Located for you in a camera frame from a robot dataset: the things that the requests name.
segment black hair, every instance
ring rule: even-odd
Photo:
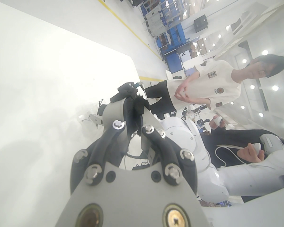
[[[284,56],[267,54],[267,55],[261,55],[256,59],[257,61],[275,65],[274,69],[271,71],[268,77],[272,77],[284,70]]]

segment black speaker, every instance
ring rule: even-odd
[[[200,16],[199,18],[194,20],[194,28],[196,32],[199,32],[205,28],[207,28],[207,19],[205,15]]]

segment logo patch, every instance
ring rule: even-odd
[[[218,93],[218,94],[222,94],[223,92],[224,92],[224,89],[223,89],[223,88],[219,87],[219,88],[217,89],[217,93]]]
[[[212,78],[212,77],[217,76],[217,72],[216,72],[216,71],[210,72],[210,73],[207,74],[207,76],[208,76],[208,78],[210,79],[210,78]]]
[[[223,105],[222,102],[216,103],[216,107],[220,107],[222,105]]]

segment gray gripper base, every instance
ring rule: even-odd
[[[161,173],[161,181],[151,179],[153,171]],[[116,179],[108,183],[109,171],[115,171]],[[209,227],[201,205],[188,183],[178,186],[167,184],[162,175],[161,163],[143,170],[122,170],[106,163],[104,177],[97,186],[89,186],[84,180],[65,206],[56,227],[74,227],[80,211],[88,204],[96,203],[103,210],[105,227],[159,227],[163,226],[163,211],[169,204],[177,204],[187,213],[193,227]]]

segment black cloth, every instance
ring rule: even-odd
[[[163,114],[168,114],[176,110],[168,93],[167,80],[146,88],[145,93],[150,99],[162,98],[151,105],[152,114],[156,114],[160,120],[164,119]]]
[[[238,147],[246,147],[248,143],[260,143],[261,149],[264,150],[264,147],[260,141],[260,136],[265,133],[274,133],[263,130],[263,129],[250,129],[250,130],[226,130],[225,127],[218,127],[215,130],[211,130],[211,135],[202,134],[202,140],[204,142],[205,148],[209,152],[211,157],[211,163],[219,168],[225,165],[221,160],[215,155],[215,150],[218,145],[232,145]],[[235,154],[238,149],[230,148]],[[224,160],[227,166],[236,166],[241,165],[242,163],[226,148],[219,148],[217,150],[217,155],[219,158]]]

